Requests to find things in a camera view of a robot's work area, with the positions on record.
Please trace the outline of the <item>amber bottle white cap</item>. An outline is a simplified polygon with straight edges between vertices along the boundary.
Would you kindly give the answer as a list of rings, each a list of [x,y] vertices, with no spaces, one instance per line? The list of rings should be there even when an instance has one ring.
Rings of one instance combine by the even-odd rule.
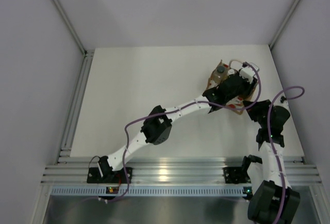
[[[234,76],[238,73],[237,70],[235,69],[229,69],[228,72],[227,72],[227,77],[231,77],[231,76]]]

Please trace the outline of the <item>clear jar grey lid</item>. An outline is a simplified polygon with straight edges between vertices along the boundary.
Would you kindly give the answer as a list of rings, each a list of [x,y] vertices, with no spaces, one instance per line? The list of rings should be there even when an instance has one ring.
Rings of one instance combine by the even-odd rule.
[[[217,66],[216,69],[212,73],[212,80],[216,84],[220,84],[223,80],[226,73],[226,67],[223,65]]]

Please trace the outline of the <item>burlap watermelon canvas bag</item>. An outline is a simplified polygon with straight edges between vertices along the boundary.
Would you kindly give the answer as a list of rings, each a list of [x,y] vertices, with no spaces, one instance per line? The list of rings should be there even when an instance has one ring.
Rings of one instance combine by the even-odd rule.
[[[210,112],[228,107],[241,115],[250,105],[256,87],[259,84],[259,67],[252,62],[232,59],[229,63],[220,61],[212,71],[203,96],[211,103]]]

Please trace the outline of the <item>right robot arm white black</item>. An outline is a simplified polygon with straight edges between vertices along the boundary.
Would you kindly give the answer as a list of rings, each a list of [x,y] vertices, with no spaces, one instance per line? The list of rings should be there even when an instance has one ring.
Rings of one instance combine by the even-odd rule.
[[[241,177],[252,183],[247,216],[255,223],[292,223],[301,198],[288,182],[284,166],[282,131],[290,112],[264,100],[253,104],[247,113],[260,125],[258,155],[245,157],[240,168]]]

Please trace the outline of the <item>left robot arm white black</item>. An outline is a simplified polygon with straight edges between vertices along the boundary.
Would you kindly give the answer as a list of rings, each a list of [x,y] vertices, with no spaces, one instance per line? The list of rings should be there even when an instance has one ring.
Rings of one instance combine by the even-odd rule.
[[[256,76],[235,73],[217,86],[205,90],[196,99],[171,108],[154,107],[146,117],[126,125],[126,145],[116,152],[98,158],[96,167],[89,167],[88,183],[112,183],[122,174],[127,175],[126,163],[142,148],[159,145],[169,136],[173,124],[191,114],[206,115],[221,108],[229,108],[227,103],[236,97],[249,97],[260,84]]]

